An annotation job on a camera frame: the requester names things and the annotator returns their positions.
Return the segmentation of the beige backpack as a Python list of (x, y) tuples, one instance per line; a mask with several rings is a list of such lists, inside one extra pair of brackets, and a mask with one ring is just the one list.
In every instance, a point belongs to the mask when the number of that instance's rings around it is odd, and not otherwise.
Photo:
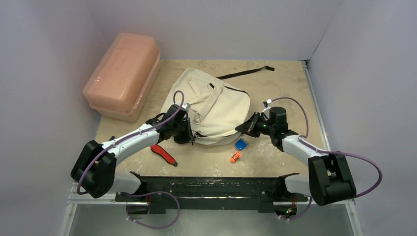
[(251, 69), (214, 77), (204, 71), (188, 68), (173, 84), (162, 105), (161, 112), (173, 104), (174, 92), (184, 93), (184, 102), (190, 105), (188, 117), (195, 142), (206, 146), (228, 145), (239, 139), (235, 128), (243, 124), (250, 108), (250, 96), (225, 79), (258, 72)]

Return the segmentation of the orange small toy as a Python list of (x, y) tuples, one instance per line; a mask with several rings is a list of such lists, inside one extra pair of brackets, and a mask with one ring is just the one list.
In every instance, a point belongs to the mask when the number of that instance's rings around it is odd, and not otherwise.
[(231, 163), (236, 163), (239, 159), (241, 158), (241, 154), (237, 151), (233, 154), (233, 156), (231, 157), (230, 162)]

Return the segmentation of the blue pencil sharpener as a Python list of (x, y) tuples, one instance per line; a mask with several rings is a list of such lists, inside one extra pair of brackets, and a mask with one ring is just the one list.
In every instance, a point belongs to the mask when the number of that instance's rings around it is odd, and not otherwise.
[(236, 150), (237, 150), (237, 151), (242, 151), (242, 150), (244, 150), (247, 146), (248, 146), (248, 143), (247, 143), (244, 139), (242, 139), (242, 138), (238, 139), (238, 140), (235, 142), (235, 148), (236, 148)]

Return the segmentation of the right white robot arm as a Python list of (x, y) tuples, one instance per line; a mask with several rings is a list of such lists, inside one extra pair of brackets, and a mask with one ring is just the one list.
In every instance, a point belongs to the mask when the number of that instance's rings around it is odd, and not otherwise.
[(272, 107), (268, 118), (254, 113), (249, 120), (237, 126), (236, 131), (256, 138), (269, 136), (273, 146), (308, 167), (307, 177), (293, 173), (278, 178), (276, 193), (280, 199), (288, 200), (298, 193), (325, 206), (356, 196), (356, 186), (346, 157), (339, 153), (325, 153), (290, 130), (284, 108)]

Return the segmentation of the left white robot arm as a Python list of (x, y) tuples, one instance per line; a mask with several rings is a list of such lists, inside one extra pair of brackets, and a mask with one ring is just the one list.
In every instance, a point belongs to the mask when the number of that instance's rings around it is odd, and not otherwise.
[(70, 176), (78, 183), (78, 194), (97, 199), (108, 192), (127, 194), (134, 201), (145, 198), (147, 191), (136, 173), (118, 173), (116, 167), (137, 152), (170, 138), (193, 142), (188, 112), (191, 106), (173, 104), (166, 113), (146, 121), (138, 129), (113, 140), (89, 141), (83, 147)]

